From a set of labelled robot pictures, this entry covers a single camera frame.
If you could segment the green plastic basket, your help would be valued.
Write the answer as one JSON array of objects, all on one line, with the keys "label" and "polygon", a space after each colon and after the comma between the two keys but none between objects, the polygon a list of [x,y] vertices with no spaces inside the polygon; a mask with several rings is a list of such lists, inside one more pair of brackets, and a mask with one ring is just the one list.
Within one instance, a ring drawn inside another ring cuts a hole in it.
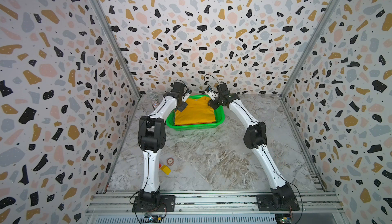
[{"label": "green plastic basket", "polygon": [[[202,96],[207,96],[207,95],[191,95],[190,97],[191,98],[199,98],[199,97],[202,97]],[[175,112],[176,111],[172,111],[170,113],[170,115],[168,116],[168,118],[166,120],[166,124],[170,128],[172,128],[172,129],[174,129],[176,131],[212,129],[212,128],[216,128],[216,127],[220,126],[225,121],[225,113],[224,113],[224,109],[223,109],[222,106],[218,107],[214,111],[216,122],[215,123],[211,123],[211,124],[176,126],[176,125],[174,125]]]}]

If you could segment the yellow t-shirt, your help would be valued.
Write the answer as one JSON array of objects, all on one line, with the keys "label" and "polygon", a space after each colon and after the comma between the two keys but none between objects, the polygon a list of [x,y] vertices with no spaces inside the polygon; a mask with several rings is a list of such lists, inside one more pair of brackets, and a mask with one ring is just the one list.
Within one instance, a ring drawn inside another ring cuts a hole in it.
[{"label": "yellow t-shirt", "polygon": [[214,109],[208,105],[211,101],[209,96],[199,98],[188,98],[186,108],[180,112],[175,112],[174,125],[200,125],[216,122]]}]

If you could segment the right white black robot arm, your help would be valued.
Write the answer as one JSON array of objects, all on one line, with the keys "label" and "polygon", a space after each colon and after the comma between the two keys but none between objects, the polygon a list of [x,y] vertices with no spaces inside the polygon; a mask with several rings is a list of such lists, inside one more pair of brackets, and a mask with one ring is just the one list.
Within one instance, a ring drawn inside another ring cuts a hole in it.
[{"label": "right white black robot arm", "polygon": [[218,85],[217,92],[214,92],[208,86],[205,89],[205,94],[211,98],[208,102],[210,107],[215,110],[220,106],[229,108],[245,127],[244,144],[260,162],[272,193],[266,200],[258,200],[259,207],[276,210],[299,210],[300,207],[292,189],[292,184],[283,177],[269,153],[265,123],[252,116],[239,96],[231,93],[226,84]]}]

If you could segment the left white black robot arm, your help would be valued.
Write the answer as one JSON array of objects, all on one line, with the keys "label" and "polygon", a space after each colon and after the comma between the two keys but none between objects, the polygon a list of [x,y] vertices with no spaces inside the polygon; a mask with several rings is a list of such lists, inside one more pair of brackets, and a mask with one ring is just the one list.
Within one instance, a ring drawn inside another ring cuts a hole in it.
[{"label": "left white black robot arm", "polygon": [[138,203],[158,208],[161,204],[159,158],[166,143],[165,122],[174,110],[183,110],[190,93],[183,81],[176,80],[163,101],[148,116],[139,120],[138,145],[143,152],[144,177],[138,192]]}]

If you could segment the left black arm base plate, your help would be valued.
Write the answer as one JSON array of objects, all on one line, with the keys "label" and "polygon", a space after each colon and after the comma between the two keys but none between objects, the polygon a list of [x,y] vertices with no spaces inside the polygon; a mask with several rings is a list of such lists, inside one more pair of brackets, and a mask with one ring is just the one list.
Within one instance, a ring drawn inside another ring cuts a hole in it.
[{"label": "left black arm base plate", "polygon": [[174,212],[176,205],[175,195],[160,195],[158,197],[147,197],[147,199],[137,196],[134,200],[132,212]]}]

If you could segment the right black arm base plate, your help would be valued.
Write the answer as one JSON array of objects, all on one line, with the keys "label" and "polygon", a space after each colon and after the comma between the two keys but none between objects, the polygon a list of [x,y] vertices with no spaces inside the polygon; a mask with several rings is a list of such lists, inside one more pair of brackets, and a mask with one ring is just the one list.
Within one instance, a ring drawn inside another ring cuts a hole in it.
[{"label": "right black arm base plate", "polygon": [[259,211],[299,211],[300,206],[296,197],[280,197],[278,194],[256,195],[256,202]]}]

